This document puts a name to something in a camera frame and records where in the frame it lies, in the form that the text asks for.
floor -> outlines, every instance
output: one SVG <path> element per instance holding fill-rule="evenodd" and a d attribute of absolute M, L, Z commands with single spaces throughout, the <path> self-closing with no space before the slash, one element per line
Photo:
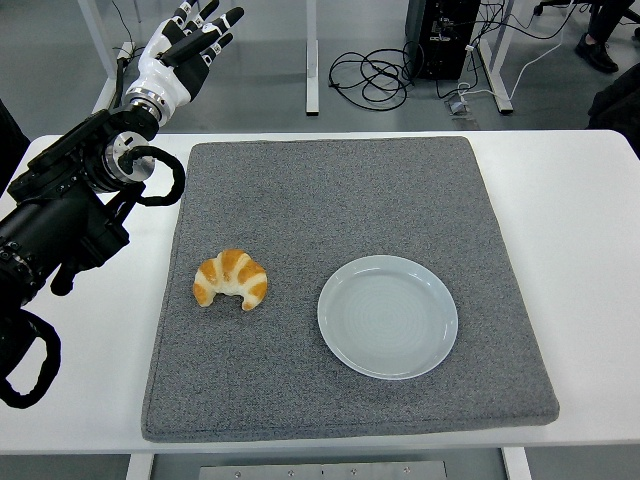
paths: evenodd
<path fill-rule="evenodd" d="M 108 0 L 97 3 L 111 44 L 116 47 L 129 40 L 113 4 Z M 132 2 L 115 3 L 137 45 L 144 45 L 178 4 L 173 0 L 138 0 L 142 18 L 138 23 Z M 435 82 L 428 80 L 417 80 L 410 86 L 401 107 L 387 112 L 367 111 L 349 104 L 329 88 L 329 68 L 349 51 L 367 54 L 376 49 L 402 48 L 408 0 L 323 0 L 318 2 L 317 11 L 320 114 L 310 117 L 305 114 L 304 2 L 221 3 L 220 11 L 242 6 L 245 17 L 234 28 L 234 41 L 215 60 L 198 97 L 176 112 L 163 128 L 166 133 L 582 129 L 588 123 L 587 111 L 595 93 L 619 75 L 596 72 L 574 54 L 573 47 L 589 18 L 588 12 L 578 8 L 567 21 L 562 37 L 536 40 L 521 33 L 514 35 L 502 68 L 508 92 L 525 64 L 560 43 L 561 38 L 562 44 L 524 71 L 512 99 L 511 115 L 501 115 L 486 92 L 467 94 L 469 112 L 462 117 L 451 115 L 438 97 Z M 524 25 L 531 18 L 534 4 L 528 0 L 518 15 Z M 569 11 L 547 8 L 541 17 L 532 19 L 527 31 L 549 36 Z M 77 2 L 0 0 L 0 27 L 0 98 L 29 138 L 65 133 L 91 113 L 106 74 Z M 640 61 L 640 44 L 631 39 L 635 27 L 620 25 L 609 40 L 609 53 L 621 72 Z M 495 34 L 487 36 L 490 42 L 495 38 L 491 35 Z M 397 61 L 397 57 L 385 58 Z M 472 90 L 486 89 L 482 70 L 477 73 L 478 85 Z M 340 70 L 339 75 L 342 84 L 358 81 L 354 68 Z M 136 65 L 132 64 L 125 83 L 136 76 Z M 473 84 L 474 72 L 465 69 L 460 81 Z M 441 92 L 456 87 L 457 82 L 438 83 Z M 474 477 L 474 470 L 482 471 L 483 478 L 504 478 L 504 472 L 496 467 L 500 464 L 497 450 L 468 455 L 466 460 L 456 457 L 461 468 L 457 478 L 464 477 L 464 468 L 470 469 L 469 478 L 480 478 L 478 473 Z M 634 445 L 531 448 L 527 455 L 534 480 L 640 477 L 640 447 Z M 161 457 L 153 478 L 185 478 L 180 472 L 195 472 L 194 465 L 200 460 Z M 126 455 L 0 456 L 0 478 L 123 479 L 127 462 Z"/>

metal plate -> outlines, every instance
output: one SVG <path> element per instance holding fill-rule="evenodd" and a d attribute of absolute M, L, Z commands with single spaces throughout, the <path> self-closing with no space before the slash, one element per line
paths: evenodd
<path fill-rule="evenodd" d="M 201 467 L 199 480 L 446 480 L 444 462 Z"/>

robotic arm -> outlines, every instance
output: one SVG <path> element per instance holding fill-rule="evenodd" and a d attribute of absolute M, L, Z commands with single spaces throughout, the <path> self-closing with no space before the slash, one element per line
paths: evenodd
<path fill-rule="evenodd" d="M 232 40 L 228 30 L 244 14 L 236 7 L 205 23 L 218 0 L 200 13 L 194 3 L 182 3 L 153 34 L 123 106 L 84 120 L 9 185 L 17 206 L 0 221 L 0 398 L 11 407 L 37 403 L 60 367 L 54 328 L 22 307 L 56 268 L 51 290 L 66 295 L 77 273 L 100 267 L 128 244 L 123 221 L 136 203 L 171 205 L 182 195 L 182 164 L 148 142 L 176 108 L 196 97 L 211 62 Z M 143 197 L 156 160 L 171 168 L 174 184 L 164 197 Z M 117 194 L 104 204 L 97 194 L 105 192 Z M 37 337 L 46 343 L 47 358 L 34 389 L 22 395 L 6 377 Z"/>

croissant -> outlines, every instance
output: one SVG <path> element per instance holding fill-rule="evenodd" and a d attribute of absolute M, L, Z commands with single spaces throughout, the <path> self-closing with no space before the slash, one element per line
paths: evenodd
<path fill-rule="evenodd" d="M 242 310 L 252 310 L 267 294 L 267 273 L 246 252 L 223 250 L 200 265 L 193 284 L 201 307 L 211 305 L 216 293 L 242 295 Z"/>

black handle loop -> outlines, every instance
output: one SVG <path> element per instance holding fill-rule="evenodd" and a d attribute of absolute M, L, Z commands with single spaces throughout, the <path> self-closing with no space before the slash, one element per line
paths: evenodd
<path fill-rule="evenodd" d="M 27 322 L 35 335 L 42 338 L 47 346 L 47 358 L 42 363 L 38 380 L 31 392 L 22 395 L 16 392 L 6 378 L 0 380 L 0 399 L 12 408 L 29 408 L 40 401 L 60 370 L 60 337 L 55 329 L 40 317 L 26 310 L 18 310 L 13 319 Z"/>
<path fill-rule="evenodd" d="M 173 172 L 173 186 L 169 193 L 164 197 L 140 197 L 137 200 L 137 203 L 146 207 L 166 207 L 168 205 L 173 205 L 180 200 L 180 197 L 184 192 L 187 177 L 180 160 L 161 148 L 144 145 L 132 148 L 122 155 L 118 162 L 121 165 L 128 165 L 132 164 L 134 160 L 146 156 L 154 157 L 156 160 L 164 163 L 171 169 Z"/>

